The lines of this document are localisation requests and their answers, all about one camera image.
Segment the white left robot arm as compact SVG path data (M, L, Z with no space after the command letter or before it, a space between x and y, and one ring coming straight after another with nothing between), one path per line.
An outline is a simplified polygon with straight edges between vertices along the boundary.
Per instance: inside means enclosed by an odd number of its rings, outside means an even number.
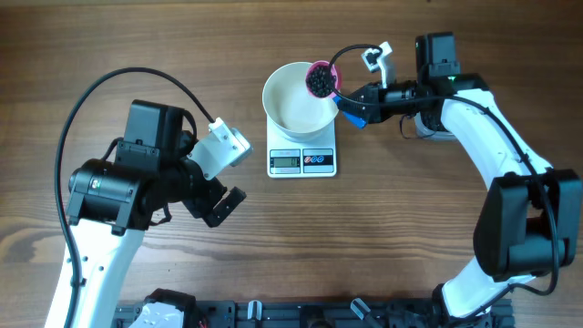
M106 327L120 289L157 210L180 202L196 219L219 226L245 199L218 174L252 152L250 142L221 119L198 138L185 130L192 115L183 108L135 100L116 156L90 159L68 182L66 209L75 244L66 251L48 327Z

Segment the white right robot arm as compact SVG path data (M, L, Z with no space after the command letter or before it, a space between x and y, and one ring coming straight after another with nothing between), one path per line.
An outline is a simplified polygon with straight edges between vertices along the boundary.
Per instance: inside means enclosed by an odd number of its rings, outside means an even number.
M575 259L582 181L571 169L555 169L518 135L497 107L484 79L464 73L450 32L415 40L417 77L397 82L387 44L363 44L363 62L380 72L378 82L350 95L337 94L342 113L358 127L396 115L436 114L462 145L487 189L473 235L473 259L435 289L430 327L469 327L494 316L494 307L517 289L559 272Z

